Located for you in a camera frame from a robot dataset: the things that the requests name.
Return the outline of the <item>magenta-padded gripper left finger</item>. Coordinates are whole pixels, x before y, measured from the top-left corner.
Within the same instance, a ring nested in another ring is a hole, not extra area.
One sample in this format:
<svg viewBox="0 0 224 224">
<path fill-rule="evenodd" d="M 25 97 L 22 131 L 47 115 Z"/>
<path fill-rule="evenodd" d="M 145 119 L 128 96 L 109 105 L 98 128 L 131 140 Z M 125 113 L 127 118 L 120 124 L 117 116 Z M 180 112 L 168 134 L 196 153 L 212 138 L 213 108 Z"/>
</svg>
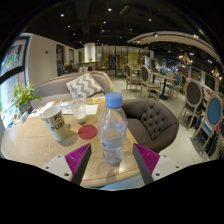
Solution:
<svg viewBox="0 0 224 224">
<path fill-rule="evenodd" d="M 88 143 L 65 156 L 56 155 L 43 166 L 43 169 L 76 185 L 80 185 L 91 153 L 91 144 Z"/>
</svg>

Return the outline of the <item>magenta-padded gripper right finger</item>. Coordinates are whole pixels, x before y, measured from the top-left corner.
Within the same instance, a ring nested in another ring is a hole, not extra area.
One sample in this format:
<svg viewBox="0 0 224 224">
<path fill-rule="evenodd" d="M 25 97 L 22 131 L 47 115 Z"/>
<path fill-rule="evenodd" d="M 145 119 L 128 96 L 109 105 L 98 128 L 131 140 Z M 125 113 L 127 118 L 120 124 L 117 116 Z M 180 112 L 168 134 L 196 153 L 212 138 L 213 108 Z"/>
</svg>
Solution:
<svg viewBox="0 0 224 224">
<path fill-rule="evenodd" d="M 145 185 L 182 169 L 168 155 L 159 155 L 136 143 L 133 144 L 133 155 Z"/>
</svg>

